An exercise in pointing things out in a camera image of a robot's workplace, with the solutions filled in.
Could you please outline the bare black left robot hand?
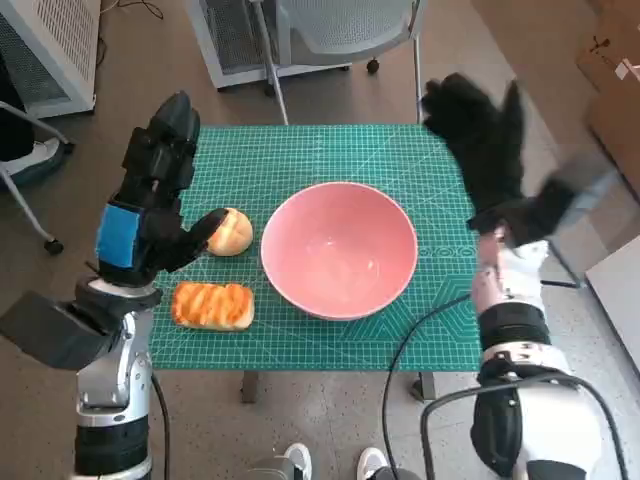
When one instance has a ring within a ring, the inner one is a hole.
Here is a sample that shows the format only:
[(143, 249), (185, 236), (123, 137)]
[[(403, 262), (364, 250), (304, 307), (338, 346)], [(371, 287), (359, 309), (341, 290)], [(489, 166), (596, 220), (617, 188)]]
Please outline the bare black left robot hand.
[(217, 208), (182, 228), (182, 191), (194, 177), (200, 116), (179, 91), (166, 99), (147, 127), (137, 127), (122, 162), (125, 175), (103, 210), (96, 240), (99, 276), (115, 285), (142, 287), (160, 271), (195, 259), (228, 215)]

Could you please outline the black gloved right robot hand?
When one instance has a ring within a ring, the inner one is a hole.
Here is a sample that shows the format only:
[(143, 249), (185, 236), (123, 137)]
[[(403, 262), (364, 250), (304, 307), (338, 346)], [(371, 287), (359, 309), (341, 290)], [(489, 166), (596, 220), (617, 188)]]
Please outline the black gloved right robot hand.
[(519, 84), (507, 86), (496, 105), (461, 73), (426, 83), (420, 106), (424, 127), (451, 152), (474, 213), (519, 200), (524, 169), (525, 118)]

